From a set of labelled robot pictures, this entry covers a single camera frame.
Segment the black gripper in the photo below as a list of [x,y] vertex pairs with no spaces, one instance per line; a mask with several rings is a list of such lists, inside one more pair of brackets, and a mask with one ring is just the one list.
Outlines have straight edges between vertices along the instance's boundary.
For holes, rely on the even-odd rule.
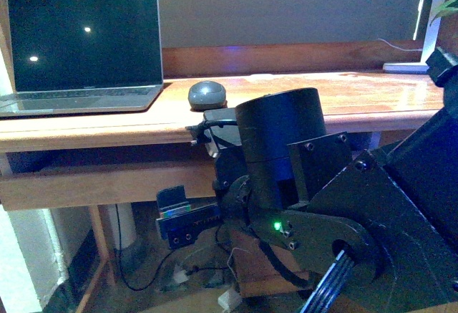
[[220,207],[216,203],[192,208],[185,196],[184,186],[161,190],[156,198],[160,214],[156,219],[156,227],[169,249],[192,245],[202,231],[223,223]]

